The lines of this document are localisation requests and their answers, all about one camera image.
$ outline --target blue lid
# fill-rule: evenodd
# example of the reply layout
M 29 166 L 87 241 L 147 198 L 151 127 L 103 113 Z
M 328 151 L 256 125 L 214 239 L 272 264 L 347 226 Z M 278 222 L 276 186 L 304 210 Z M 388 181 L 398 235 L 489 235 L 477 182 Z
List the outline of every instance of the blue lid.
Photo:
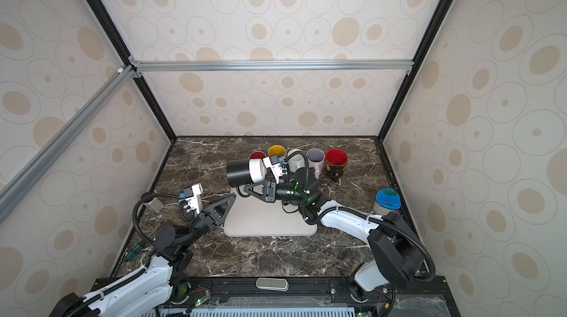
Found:
M 384 188 L 376 194 L 376 202 L 381 207 L 396 210 L 401 207 L 400 196 L 393 188 Z

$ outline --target mug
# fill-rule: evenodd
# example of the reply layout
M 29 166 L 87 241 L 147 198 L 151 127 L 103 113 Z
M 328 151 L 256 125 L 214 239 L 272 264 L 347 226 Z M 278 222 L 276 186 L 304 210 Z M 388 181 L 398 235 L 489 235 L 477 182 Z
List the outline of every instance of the mug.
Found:
M 315 178 L 319 179 L 319 175 L 325 165 L 325 153 L 319 149 L 310 149 L 306 155 L 309 160 L 309 168 L 315 169 Z
M 305 167 L 305 161 L 300 154 L 293 155 L 294 152 L 301 151 L 300 149 L 293 149 L 287 152 L 287 164 L 289 165 L 289 172 L 295 173 L 301 167 Z
M 277 157 L 283 157 L 285 156 L 285 152 L 285 147 L 282 145 L 273 145 L 268 149 L 268 156 L 272 157 L 273 155 L 276 155 Z
M 337 183 L 339 178 L 343 176 L 348 162 L 349 157 L 343 150 L 332 149 L 327 151 L 325 155 L 325 174 L 333 182 Z
M 264 159 L 266 156 L 265 152 L 263 151 L 254 151 L 250 154 L 250 156 L 248 156 L 248 159 Z

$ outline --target silver horizontal bar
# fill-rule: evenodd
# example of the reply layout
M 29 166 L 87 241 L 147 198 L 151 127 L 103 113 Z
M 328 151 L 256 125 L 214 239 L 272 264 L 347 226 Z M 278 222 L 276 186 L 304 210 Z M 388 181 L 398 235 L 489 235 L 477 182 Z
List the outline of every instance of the silver horizontal bar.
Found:
M 132 77 L 132 67 L 123 66 L 121 73 L 114 75 L 67 124 L 59 133 L 43 147 L 32 160 L 8 183 L 0 193 L 0 223 L 14 210 L 16 205 L 51 168 L 56 160 L 67 150 L 76 137 L 89 125 L 91 120 L 107 104 L 125 80 Z
M 410 70 L 413 60 L 136 61 L 142 72 L 263 70 Z

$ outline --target white mug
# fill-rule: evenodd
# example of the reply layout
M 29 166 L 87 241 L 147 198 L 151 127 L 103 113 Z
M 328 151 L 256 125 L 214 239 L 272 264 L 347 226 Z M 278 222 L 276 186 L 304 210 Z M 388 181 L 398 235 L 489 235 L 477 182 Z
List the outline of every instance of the white mug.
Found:
M 287 152 L 288 160 L 287 163 L 289 164 L 289 172 L 295 173 L 301 167 L 305 167 L 305 161 L 303 160 L 303 156 L 300 154 L 293 155 L 294 152 L 301 151 L 300 149 L 293 149 Z
M 315 178 L 319 179 L 325 165 L 325 153 L 319 149 L 311 149 L 307 151 L 306 155 L 309 160 L 309 168 L 315 168 Z

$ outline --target marble tabletop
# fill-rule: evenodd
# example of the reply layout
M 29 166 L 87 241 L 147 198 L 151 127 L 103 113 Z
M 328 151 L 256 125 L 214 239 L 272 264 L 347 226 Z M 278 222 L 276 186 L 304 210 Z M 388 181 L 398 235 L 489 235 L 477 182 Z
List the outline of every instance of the marble tabletop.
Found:
M 342 205 L 370 212 L 376 193 L 389 186 L 374 139 L 354 137 L 189 137 L 179 138 L 167 159 L 155 188 L 158 193 L 180 193 L 201 182 L 203 204 L 230 191 L 226 162 L 245 159 L 253 151 L 279 144 L 287 149 L 324 152 L 342 149 L 349 164 L 339 183 L 321 175 L 320 191 Z M 145 210 L 140 227 L 150 234 L 164 222 L 183 225 L 174 199 L 163 199 L 166 207 L 156 214 Z M 134 235 L 129 251 L 139 237 Z M 333 228 L 319 226 L 313 236 L 228 237 L 222 229 L 202 237 L 191 247 L 195 254 L 185 273 L 190 277 L 209 276 L 338 276 L 338 269 L 350 274 L 360 263 L 372 259 L 370 248 L 358 239 Z M 117 276 L 139 266 L 142 251 L 132 262 L 122 262 Z

